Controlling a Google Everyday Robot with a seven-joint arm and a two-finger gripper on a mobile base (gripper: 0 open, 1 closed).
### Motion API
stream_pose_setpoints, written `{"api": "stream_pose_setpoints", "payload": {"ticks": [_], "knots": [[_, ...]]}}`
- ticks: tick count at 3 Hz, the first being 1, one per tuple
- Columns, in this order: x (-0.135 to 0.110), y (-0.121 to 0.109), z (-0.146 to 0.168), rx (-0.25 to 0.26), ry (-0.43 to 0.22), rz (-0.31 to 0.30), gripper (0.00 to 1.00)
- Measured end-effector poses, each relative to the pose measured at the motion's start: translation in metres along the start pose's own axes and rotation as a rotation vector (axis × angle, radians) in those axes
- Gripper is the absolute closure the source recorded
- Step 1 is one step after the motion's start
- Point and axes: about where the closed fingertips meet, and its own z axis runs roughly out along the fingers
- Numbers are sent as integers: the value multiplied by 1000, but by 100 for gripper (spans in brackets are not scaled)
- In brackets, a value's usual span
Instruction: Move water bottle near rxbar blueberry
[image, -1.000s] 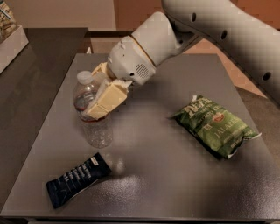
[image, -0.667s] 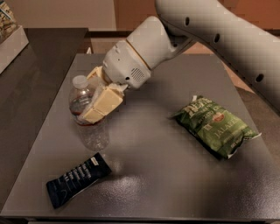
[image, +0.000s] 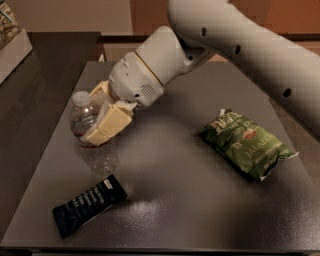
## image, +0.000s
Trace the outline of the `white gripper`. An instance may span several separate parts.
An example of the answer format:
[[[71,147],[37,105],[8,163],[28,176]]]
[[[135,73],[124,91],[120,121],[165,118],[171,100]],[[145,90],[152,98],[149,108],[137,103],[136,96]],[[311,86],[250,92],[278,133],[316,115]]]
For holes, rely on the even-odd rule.
[[[103,103],[95,123],[80,137],[85,144],[100,146],[108,142],[132,122],[136,106],[148,108],[164,92],[161,83],[135,52],[128,52],[121,58],[114,65],[109,81],[98,83],[90,92],[90,97],[113,100],[109,86],[122,101]]]

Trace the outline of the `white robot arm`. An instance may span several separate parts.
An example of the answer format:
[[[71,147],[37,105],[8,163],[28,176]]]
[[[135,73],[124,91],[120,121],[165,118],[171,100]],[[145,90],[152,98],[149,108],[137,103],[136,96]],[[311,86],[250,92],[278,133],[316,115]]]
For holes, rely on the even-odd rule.
[[[320,136],[320,56],[254,23],[230,0],[168,0],[169,24],[117,62],[90,93],[100,112],[82,140],[100,146],[151,106],[176,77],[218,54],[314,138]]]

